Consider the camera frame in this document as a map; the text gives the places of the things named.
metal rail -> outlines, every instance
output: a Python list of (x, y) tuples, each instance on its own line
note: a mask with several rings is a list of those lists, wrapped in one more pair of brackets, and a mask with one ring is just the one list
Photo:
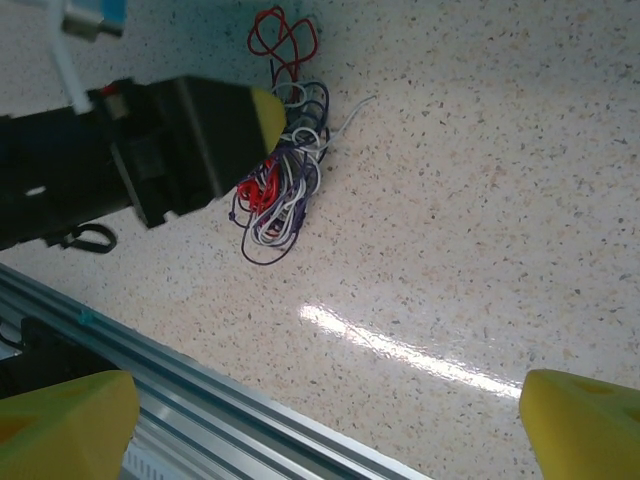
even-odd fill
[(19, 327), (29, 315), (132, 373), (136, 444), (182, 478), (425, 478), (0, 265), (0, 317)]

yellow plastic block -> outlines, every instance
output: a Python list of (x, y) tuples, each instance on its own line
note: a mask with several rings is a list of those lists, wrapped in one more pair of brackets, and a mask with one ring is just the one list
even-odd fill
[(264, 148), (273, 152), (287, 122), (284, 105), (280, 99), (260, 88), (251, 88), (251, 97), (260, 122)]
[(533, 370), (520, 415), (545, 479), (640, 479), (640, 391)]
[(0, 401), (0, 478), (118, 477), (138, 419), (127, 372), (102, 372)]

white cable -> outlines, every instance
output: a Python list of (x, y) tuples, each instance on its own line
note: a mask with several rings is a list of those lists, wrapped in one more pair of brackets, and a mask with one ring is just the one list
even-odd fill
[(304, 88), (304, 84), (300, 82), (280, 82), (278, 85), (276, 85), (271, 89), (271, 93), (277, 94), (278, 91), (283, 87), (297, 88), (302, 94), (302, 100), (298, 102), (295, 102), (295, 103), (283, 102), (285, 108), (298, 108), (304, 105), (305, 103), (307, 103), (308, 93), (307, 93), (307, 90)]
[[(375, 100), (377, 97), (376, 95), (371, 95), (370, 97), (365, 98), (364, 100), (362, 100), (361, 102), (359, 102), (354, 109), (351, 111), (351, 113), (349, 114), (349, 116), (347, 117), (347, 119), (342, 123), (342, 126), (338, 129), (337, 132), (331, 132), (331, 139), (328, 142), (325, 142), (323, 145), (319, 146), (317, 149), (313, 149), (313, 148), (309, 148), (309, 147), (301, 147), (303, 148), (306, 152), (309, 153), (320, 153), (323, 150), (326, 150), (327, 148), (329, 148), (329, 146), (338, 138), (340, 138), (342, 136), (342, 134), (344, 133), (344, 131), (347, 129), (347, 127), (349, 126), (349, 123), (351, 123), (351, 120), (353, 120), (353, 118), (358, 114), (358, 112), (360, 111), (360, 109), (362, 107), (364, 107), (367, 103)], [(308, 131), (311, 129), (305, 129), (303, 130), (302, 127), (294, 130), (294, 132), (291, 134), (291, 141), (295, 142), (297, 140), (296, 135), (297, 133), (299, 133), (300, 131)]]
[(64, 21), (63, 0), (49, 0), (47, 6), (47, 28), (49, 30), (49, 41), (51, 42), (51, 58), (58, 70), (62, 86), (71, 100), (71, 105), (76, 114), (90, 112), (93, 107), (87, 92), (85, 92), (78, 72), (73, 65), (71, 53), (67, 47), (62, 33), (62, 23)]
[[(302, 107), (302, 113), (308, 113), (308, 109), (312, 105), (308, 105), (307, 102), (312, 98), (311, 88), (314, 87), (312, 83), (320, 82), (282, 82), (273, 87), (271, 92), (276, 94), (285, 87), (291, 89), (297, 89), (300, 92), (300, 99), (293, 103), (284, 103), (285, 108), (295, 109)], [(316, 130), (305, 125), (306, 121), (312, 121), (311, 118), (301, 115), (293, 123), (287, 127), (287, 133), (283, 133), (280, 136), (281, 140), (298, 144), (298, 147), (287, 152), (281, 160), (281, 166), (284, 169), (284, 175), (282, 176), (283, 185), (282, 191), (288, 192), (285, 199), (280, 199), (280, 203), (275, 208), (267, 209), (259, 215), (256, 215), (249, 224), (250, 238), (252, 241), (261, 246), (275, 246), (280, 245), (282, 242), (291, 238), (291, 232), (294, 228), (294, 217), (296, 215), (298, 202), (303, 200), (305, 196), (308, 196), (308, 190), (310, 185), (307, 184), (305, 175), (300, 175), (300, 172), (295, 174), (299, 177), (296, 181), (294, 179), (294, 172), (292, 170), (292, 163), (297, 165), (304, 165), (305, 168), (310, 164), (316, 171), (316, 179), (313, 185), (313, 191), (311, 195), (314, 195), (320, 189), (320, 183), (322, 181), (322, 170), (320, 168), (320, 158), (322, 153), (333, 143), (334, 140), (340, 138), (343, 132), (346, 130), (349, 123), (357, 115), (362, 107), (367, 103), (375, 99), (373, 95), (359, 102), (351, 113), (347, 116), (341, 127), (337, 132), (331, 133), (330, 140), (323, 139)], [(261, 188), (267, 187), (267, 172), (256, 178)], [(279, 221), (282, 223), (280, 230), (276, 231), (272, 228), (274, 223)]]

wire bundle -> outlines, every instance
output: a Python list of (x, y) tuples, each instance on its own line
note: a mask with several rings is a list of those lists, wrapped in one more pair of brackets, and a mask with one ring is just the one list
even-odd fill
[[(280, 22), (278, 40), (273, 46), (268, 46), (260, 33), (260, 26), (267, 18), (275, 18)], [(302, 25), (306, 25), (311, 32), (313, 48), (308, 55), (301, 57), (294, 31)], [(263, 50), (253, 48), (254, 38)], [(294, 59), (290, 62), (276, 52), (287, 40), (293, 46)], [(244, 230), (241, 242), (243, 256), (255, 265), (266, 266), (284, 258), (294, 247), (309, 200), (320, 188), (320, 165), (327, 148), (342, 134), (360, 108), (375, 97), (360, 102), (342, 127), (332, 133), (327, 126), (327, 87), (318, 81), (298, 81), (300, 65), (313, 58), (318, 49), (317, 35), (310, 20), (302, 19), (290, 27), (281, 7), (260, 12), (249, 33), (248, 46), (255, 55), (272, 57), (272, 93), (286, 98), (283, 101), (287, 111), (287, 127), (269, 158), (240, 182), (229, 212), (229, 219)], [(277, 69), (274, 62), (280, 64)], [(285, 71), (291, 81), (280, 80)], [(238, 219), (240, 212), (248, 216), (245, 222)], [(257, 260), (247, 252), (248, 239), (259, 246), (276, 248), (280, 254), (266, 262)]]

terrazzo floor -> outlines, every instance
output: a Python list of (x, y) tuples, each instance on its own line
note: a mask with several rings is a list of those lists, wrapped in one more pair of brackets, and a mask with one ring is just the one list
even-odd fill
[[(130, 3), (121, 41), (72, 42), (87, 86), (265, 85), (245, 37), (270, 4)], [(106, 257), (0, 261), (436, 479), (539, 478), (528, 370), (640, 388), (640, 2), (284, 6), (321, 28), (305, 75), (333, 125), (378, 95), (289, 257), (243, 261), (225, 200), (151, 232), (107, 217)], [(2, 114), (65, 103), (43, 28), (0, 5)]]

